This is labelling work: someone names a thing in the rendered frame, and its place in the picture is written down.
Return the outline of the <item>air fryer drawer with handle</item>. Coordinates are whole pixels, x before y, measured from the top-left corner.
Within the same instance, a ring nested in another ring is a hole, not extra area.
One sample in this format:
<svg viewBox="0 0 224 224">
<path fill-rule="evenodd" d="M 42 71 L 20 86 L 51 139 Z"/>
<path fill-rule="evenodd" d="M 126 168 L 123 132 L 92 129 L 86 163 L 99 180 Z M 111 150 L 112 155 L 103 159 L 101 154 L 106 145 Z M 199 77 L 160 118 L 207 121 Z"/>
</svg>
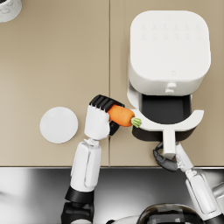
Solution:
<svg viewBox="0 0 224 224">
<path fill-rule="evenodd" d="M 192 111 L 190 95 L 140 94 L 129 83 L 127 96 L 142 121 L 139 128 L 132 128 L 132 135 L 142 141 L 161 142 L 162 155 L 169 159 L 177 154 L 176 142 L 187 139 L 204 115 L 203 110 Z"/>
</svg>

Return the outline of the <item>dark round robot body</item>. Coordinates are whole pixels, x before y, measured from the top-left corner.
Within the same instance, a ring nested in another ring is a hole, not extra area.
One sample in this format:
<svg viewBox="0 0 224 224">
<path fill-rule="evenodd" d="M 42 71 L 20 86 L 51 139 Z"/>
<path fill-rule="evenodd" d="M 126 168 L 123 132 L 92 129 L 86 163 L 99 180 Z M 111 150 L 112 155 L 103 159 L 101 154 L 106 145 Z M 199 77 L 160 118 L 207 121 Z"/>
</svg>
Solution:
<svg viewBox="0 0 224 224">
<path fill-rule="evenodd" d="M 204 221 L 188 206 L 166 203 L 148 206 L 140 215 L 109 220 L 106 224 L 204 224 Z"/>
</svg>

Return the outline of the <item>white patterned pot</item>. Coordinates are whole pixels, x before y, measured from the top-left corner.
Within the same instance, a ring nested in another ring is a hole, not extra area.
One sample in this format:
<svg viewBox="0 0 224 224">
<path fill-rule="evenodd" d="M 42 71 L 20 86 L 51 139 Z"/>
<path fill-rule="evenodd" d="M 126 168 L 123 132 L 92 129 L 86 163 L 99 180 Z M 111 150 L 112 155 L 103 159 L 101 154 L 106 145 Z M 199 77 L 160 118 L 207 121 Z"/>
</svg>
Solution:
<svg viewBox="0 0 224 224">
<path fill-rule="evenodd" d="M 21 0 L 0 0 L 0 23 L 9 22 L 22 10 Z"/>
</svg>

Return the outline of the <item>white round plate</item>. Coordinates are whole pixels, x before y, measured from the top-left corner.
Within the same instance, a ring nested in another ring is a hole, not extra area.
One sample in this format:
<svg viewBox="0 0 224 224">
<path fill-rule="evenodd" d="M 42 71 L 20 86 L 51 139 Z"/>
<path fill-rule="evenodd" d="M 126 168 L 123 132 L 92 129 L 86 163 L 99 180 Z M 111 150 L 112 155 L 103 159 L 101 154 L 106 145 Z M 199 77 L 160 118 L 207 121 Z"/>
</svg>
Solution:
<svg viewBox="0 0 224 224">
<path fill-rule="evenodd" d="M 49 142 L 63 144 L 78 130 L 76 114 L 69 108 L 55 107 L 44 113 L 39 124 L 40 133 Z"/>
</svg>

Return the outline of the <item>orange carrot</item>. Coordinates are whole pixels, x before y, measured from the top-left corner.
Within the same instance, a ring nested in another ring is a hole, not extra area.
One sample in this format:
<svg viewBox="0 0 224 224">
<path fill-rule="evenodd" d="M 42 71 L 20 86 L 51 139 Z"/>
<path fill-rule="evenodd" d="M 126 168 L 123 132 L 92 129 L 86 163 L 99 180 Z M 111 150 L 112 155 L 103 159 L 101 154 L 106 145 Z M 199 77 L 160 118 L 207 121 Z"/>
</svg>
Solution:
<svg viewBox="0 0 224 224">
<path fill-rule="evenodd" d="M 123 127 L 134 126 L 139 128 L 142 123 L 141 119 L 137 118 L 132 110 L 122 106 L 114 105 L 108 113 L 111 121 Z"/>
</svg>

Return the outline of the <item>pale air fryer body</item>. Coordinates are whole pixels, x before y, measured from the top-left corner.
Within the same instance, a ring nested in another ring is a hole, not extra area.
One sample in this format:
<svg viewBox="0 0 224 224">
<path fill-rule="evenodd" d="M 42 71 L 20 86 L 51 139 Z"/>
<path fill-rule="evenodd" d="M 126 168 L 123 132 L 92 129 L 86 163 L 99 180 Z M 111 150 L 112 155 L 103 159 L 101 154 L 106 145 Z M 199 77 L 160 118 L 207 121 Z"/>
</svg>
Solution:
<svg viewBox="0 0 224 224">
<path fill-rule="evenodd" d="M 144 95 L 190 95 L 211 65 L 205 20 L 187 10 L 148 10 L 130 26 L 129 81 Z"/>
</svg>

